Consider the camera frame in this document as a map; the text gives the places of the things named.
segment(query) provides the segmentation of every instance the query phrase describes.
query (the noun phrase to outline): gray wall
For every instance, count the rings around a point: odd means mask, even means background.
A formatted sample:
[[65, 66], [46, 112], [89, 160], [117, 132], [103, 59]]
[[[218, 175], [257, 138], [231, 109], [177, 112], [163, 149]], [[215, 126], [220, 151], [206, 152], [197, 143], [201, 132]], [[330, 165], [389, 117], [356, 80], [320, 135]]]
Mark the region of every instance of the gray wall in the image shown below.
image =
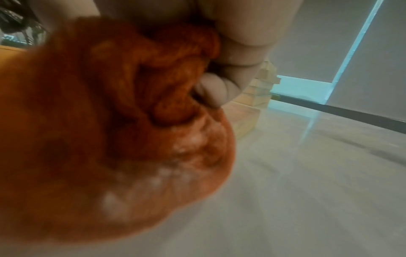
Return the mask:
[[270, 54], [278, 74], [332, 82], [375, 1], [304, 0]]
[[327, 104], [406, 121], [406, 0], [382, 3]]

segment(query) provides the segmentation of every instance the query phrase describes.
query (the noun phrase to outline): orange yarn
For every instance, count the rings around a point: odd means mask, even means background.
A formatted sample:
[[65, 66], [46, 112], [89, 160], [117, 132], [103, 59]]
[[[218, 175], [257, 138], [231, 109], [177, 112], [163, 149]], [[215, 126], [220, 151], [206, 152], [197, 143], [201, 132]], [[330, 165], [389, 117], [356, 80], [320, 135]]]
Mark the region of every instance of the orange yarn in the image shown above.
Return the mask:
[[0, 237], [88, 242], [141, 232], [207, 197], [235, 155], [221, 109], [190, 95], [210, 28], [140, 35], [83, 18], [0, 70]]

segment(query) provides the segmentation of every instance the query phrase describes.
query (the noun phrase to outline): wooden block tower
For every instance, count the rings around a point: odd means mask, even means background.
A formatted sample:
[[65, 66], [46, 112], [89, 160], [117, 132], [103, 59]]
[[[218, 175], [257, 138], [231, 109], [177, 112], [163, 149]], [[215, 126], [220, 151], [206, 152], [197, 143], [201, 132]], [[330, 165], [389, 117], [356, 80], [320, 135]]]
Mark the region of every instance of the wooden block tower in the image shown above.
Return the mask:
[[250, 85], [234, 101], [249, 106], [269, 102], [271, 99], [270, 90], [274, 84], [280, 83], [280, 78], [276, 76], [276, 70], [276, 67], [266, 59], [262, 63], [255, 79], [251, 81]]

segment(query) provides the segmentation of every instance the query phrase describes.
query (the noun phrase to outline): black strip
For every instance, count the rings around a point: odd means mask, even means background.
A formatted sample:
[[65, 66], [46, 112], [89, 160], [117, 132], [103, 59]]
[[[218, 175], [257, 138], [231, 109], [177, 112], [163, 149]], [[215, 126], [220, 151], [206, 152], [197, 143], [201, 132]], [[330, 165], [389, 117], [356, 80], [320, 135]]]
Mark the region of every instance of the black strip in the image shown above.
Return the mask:
[[333, 107], [329, 105], [322, 105], [315, 102], [310, 102], [294, 97], [287, 97], [284, 95], [277, 95], [278, 97], [272, 98], [281, 102], [287, 102], [293, 105], [298, 105], [302, 107], [306, 107], [309, 109], [314, 109], [318, 111], [322, 111], [325, 113], [334, 114], [337, 116], [341, 116], [348, 119], [353, 119], [359, 122], [368, 123], [377, 127], [382, 127], [385, 129], [393, 130], [396, 132], [400, 132], [406, 134], [406, 122], [398, 121], [395, 119], [389, 119], [386, 117], [362, 113], [359, 111], [352, 111], [343, 108]]

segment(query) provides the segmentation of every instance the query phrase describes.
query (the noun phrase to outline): table surface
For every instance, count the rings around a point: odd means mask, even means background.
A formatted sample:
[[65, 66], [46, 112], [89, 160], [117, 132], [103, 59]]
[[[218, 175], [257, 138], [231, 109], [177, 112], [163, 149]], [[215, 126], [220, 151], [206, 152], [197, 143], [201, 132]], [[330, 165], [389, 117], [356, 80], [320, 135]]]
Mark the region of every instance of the table surface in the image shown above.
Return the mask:
[[10, 257], [406, 256], [406, 135], [282, 102], [208, 200], [125, 240]]

